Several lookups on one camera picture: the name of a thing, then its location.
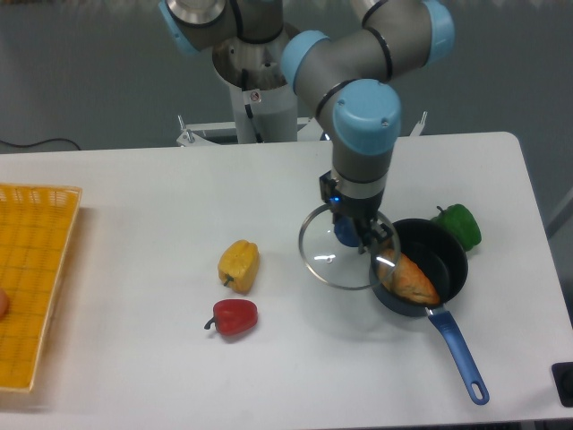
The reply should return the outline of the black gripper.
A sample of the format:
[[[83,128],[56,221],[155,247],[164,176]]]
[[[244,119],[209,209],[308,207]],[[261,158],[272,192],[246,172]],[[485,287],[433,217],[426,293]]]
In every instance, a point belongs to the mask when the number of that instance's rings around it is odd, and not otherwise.
[[[342,194],[330,198],[330,210],[336,232],[349,232],[353,226],[358,235],[359,253],[377,254],[389,240],[389,233],[378,222],[381,194],[366,199],[356,199]]]

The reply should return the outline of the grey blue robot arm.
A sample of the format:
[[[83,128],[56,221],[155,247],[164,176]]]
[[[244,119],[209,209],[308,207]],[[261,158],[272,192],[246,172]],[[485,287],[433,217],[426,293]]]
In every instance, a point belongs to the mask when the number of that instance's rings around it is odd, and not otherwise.
[[[332,140],[320,180],[340,243],[382,243],[377,219],[401,103],[391,80],[446,56],[455,27],[438,1],[355,1],[361,26],[332,40],[287,24],[279,1],[162,1],[171,37],[187,54],[210,50],[227,85],[241,143],[289,142],[304,103]]]

